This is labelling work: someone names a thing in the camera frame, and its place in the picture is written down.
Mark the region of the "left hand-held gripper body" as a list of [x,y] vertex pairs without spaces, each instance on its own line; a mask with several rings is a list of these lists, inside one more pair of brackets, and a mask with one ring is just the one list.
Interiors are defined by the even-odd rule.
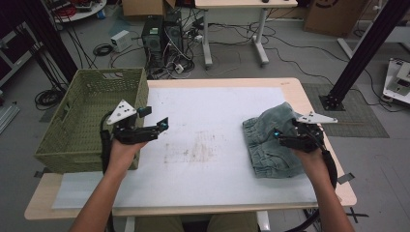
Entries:
[[121,100],[106,120],[108,125],[113,126],[114,138],[122,144],[133,145],[158,138],[158,135],[150,133],[151,127],[139,127],[136,124],[139,118],[137,109],[127,101]]

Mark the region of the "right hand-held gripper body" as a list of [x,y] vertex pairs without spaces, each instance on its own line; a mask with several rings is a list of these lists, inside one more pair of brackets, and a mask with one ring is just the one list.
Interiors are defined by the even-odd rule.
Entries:
[[283,144],[287,148],[310,153],[316,149],[324,151],[324,134],[322,124],[336,124],[337,118],[325,116],[311,111],[309,114],[296,118],[301,124],[295,128],[296,135]]

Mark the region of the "light blue denim skirt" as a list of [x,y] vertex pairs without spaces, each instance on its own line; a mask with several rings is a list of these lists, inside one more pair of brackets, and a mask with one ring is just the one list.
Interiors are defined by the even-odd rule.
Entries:
[[286,101],[243,122],[250,162],[257,178],[284,179],[304,172],[301,161],[273,137],[274,129],[295,136],[291,120],[300,116]]

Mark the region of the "green woven basket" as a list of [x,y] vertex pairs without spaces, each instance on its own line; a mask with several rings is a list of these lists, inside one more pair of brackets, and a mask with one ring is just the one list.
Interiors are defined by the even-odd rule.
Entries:
[[35,158],[54,173],[100,171],[100,123],[120,101],[148,101],[144,69],[79,70],[56,109]]

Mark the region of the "person's right hand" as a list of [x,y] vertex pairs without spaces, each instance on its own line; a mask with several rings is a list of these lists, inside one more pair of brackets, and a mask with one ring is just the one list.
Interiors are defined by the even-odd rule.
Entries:
[[292,152],[301,161],[308,178],[313,183],[329,180],[328,168],[323,160],[323,155],[320,149],[316,149],[310,153],[295,149],[293,149]]

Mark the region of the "black computer tower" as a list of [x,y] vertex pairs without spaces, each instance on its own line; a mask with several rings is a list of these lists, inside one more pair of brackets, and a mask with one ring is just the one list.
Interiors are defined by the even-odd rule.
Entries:
[[165,34],[168,40],[173,44],[173,48],[176,51],[182,51],[184,49],[182,39],[182,18],[180,12],[170,12],[167,14],[164,20]]
[[163,66],[163,16],[149,15],[142,30],[142,41],[147,57],[148,66],[160,68]]

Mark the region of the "white power supply box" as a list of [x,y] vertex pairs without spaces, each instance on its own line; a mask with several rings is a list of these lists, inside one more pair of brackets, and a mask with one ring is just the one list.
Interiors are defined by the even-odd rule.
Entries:
[[127,30],[117,33],[110,40],[116,52],[122,52],[132,45],[131,34]]

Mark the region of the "black tape cross mark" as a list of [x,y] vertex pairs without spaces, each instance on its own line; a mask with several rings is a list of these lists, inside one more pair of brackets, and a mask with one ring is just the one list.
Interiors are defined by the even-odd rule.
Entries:
[[351,218],[353,218],[353,220],[358,223],[359,222],[359,218],[368,218],[367,214],[364,213],[357,213],[352,207],[349,208],[349,212],[347,213],[347,215]]

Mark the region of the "black metal stand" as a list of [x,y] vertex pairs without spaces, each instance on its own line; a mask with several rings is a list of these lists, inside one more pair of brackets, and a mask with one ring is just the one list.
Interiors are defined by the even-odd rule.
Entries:
[[322,106],[328,111],[343,111],[342,101],[365,70],[380,46],[387,40],[397,24],[410,10],[410,0],[388,0],[363,36],[352,58],[328,95],[320,96]]
[[42,0],[16,0],[35,36],[43,43],[62,75],[71,83],[78,67],[64,45]]

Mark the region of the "person's khaki trousers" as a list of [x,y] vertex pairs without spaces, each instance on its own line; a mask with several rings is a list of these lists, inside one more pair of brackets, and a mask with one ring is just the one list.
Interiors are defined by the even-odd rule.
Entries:
[[[138,217],[135,232],[187,232],[179,216]],[[212,215],[205,232],[258,232],[256,213]]]

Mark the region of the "white round table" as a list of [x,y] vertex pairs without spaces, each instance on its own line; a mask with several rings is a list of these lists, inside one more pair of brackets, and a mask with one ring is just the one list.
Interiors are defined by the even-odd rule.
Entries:
[[103,10],[107,0],[46,0],[55,22],[72,22],[95,15]]

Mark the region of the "white machine base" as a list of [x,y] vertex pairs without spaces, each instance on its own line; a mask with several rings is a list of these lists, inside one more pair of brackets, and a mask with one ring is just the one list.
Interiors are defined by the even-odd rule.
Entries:
[[383,97],[390,102],[410,104],[410,62],[398,58],[390,59]]

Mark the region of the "grey metal rails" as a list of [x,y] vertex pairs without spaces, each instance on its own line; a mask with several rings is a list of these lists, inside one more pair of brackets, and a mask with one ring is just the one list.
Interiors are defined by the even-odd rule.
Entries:
[[19,107],[15,104],[0,107],[0,134],[7,128],[19,111]]

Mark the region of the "grey metal rack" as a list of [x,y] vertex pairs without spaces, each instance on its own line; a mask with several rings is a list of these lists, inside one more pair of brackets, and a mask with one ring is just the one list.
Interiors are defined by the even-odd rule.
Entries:
[[23,21],[11,32],[0,36],[0,87],[2,87],[42,46],[29,25]]

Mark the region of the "white-legged wooden desk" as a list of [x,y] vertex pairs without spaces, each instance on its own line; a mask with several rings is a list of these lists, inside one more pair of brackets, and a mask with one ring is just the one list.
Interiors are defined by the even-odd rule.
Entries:
[[262,45],[262,36],[264,32],[265,22],[269,9],[291,9],[298,6],[297,0],[194,0],[195,7],[203,12],[203,38],[202,48],[204,56],[205,69],[213,66],[213,58],[209,42],[209,11],[211,9],[259,9],[259,27],[256,35],[252,36],[252,42],[256,48],[260,58],[260,65],[264,66],[269,63],[268,56]]

